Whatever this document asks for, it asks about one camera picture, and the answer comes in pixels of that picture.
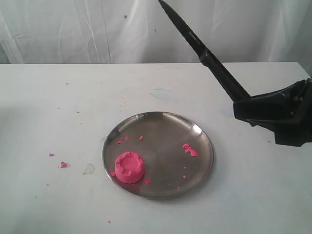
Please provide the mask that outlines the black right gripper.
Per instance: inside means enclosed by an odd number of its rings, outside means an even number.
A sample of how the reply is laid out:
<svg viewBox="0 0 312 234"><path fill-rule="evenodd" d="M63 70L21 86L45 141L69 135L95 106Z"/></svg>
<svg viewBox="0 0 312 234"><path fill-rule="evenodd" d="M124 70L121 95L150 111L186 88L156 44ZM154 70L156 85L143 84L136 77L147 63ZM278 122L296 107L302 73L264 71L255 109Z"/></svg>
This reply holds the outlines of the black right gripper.
<svg viewBox="0 0 312 234"><path fill-rule="evenodd" d="M302 100L303 120L292 118L299 107L299 94L306 84L298 81L286 88L252 96L234 103L235 118L247 121L274 132L275 143L301 147L312 142L312 79L307 80L307 90Z"/></svg>

